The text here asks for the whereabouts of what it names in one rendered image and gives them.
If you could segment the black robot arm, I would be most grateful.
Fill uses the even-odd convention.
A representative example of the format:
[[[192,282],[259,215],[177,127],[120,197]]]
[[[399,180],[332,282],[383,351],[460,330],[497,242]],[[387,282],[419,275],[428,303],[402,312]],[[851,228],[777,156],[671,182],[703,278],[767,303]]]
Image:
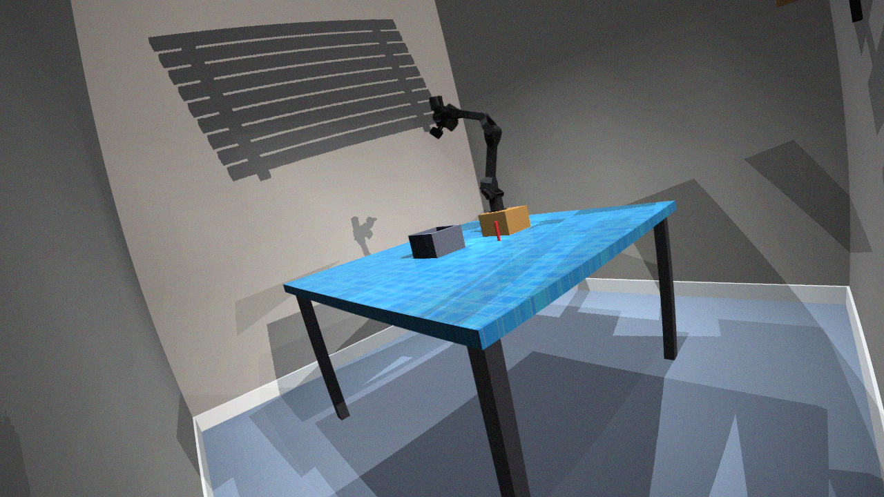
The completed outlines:
[[[442,95],[434,95],[429,98],[429,100],[430,105],[432,105],[432,110],[434,111],[432,118],[436,122],[436,126],[444,125],[444,122],[448,119],[444,127],[450,131],[454,131],[455,127],[458,125],[458,119],[460,119],[460,117],[467,117],[467,119],[477,119],[480,121],[480,125],[484,132],[484,141],[486,141],[487,145],[487,157],[486,175],[484,175],[483,180],[480,180],[479,189],[481,189],[484,198],[489,200],[490,212],[504,211],[504,204],[501,197],[504,196],[504,191],[498,188],[498,180],[496,178],[498,144],[502,132],[500,127],[498,127],[496,123],[490,119],[488,113],[485,113],[484,111],[468,111],[444,106]]]

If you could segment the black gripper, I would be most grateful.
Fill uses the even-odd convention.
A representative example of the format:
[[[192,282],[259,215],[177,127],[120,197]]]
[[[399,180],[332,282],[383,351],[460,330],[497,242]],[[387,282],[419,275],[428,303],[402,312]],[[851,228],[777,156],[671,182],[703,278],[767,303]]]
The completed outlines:
[[[455,108],[454,105],[452,105],[452,104],[448,104],[446,106]],[[448,121],[448,119],[446,119],[446,121]],[[446,121],[444,122],[444,125],[445,125]],[[440,137],[442,136],[442,134],[444,132],[444,131],[442,131],[442,129],[444,128],[444,125],[438,126],[438,128],[432,127],[432,129],[429,131],[429,133],[431,133],[432,136],[434,136],[435,138],[440,139]]]

